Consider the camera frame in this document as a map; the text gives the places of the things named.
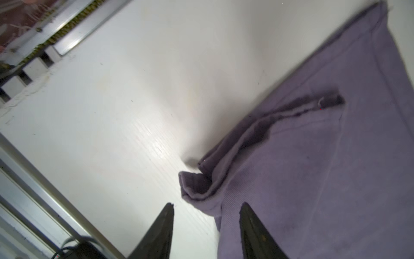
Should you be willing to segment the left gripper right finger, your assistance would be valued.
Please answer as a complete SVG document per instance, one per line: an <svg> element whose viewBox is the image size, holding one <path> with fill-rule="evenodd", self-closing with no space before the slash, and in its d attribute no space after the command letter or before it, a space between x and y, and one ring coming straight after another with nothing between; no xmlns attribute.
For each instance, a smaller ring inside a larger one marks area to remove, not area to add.
<svg viewBox="0 0 414 259"><path fill-rule="evenodd" d="M247 202L239 214L244 259L288 259Z"/></svg>

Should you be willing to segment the purple trousers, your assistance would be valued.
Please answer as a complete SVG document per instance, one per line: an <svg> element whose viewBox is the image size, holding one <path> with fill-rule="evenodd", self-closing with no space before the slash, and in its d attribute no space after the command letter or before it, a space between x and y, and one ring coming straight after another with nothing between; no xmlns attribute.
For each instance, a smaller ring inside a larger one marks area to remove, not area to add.
<svg viewBox="0 0 414 259"><path fill-rule="evenodd" d="M414 89L388 6L359 13L199 162L185 201L243 257L248 203L291 259L414 256Z"/></svg>

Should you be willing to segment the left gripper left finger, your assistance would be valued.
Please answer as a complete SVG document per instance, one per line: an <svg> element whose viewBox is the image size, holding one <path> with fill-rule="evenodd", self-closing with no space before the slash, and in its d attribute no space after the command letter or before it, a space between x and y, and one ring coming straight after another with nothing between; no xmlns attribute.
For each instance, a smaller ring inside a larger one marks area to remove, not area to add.
<svg viewBox="0 0 414 259"><path fill-rule="evenodd" d="M173 238L174 205L167 203L129 259L169 259Z"/></svg>

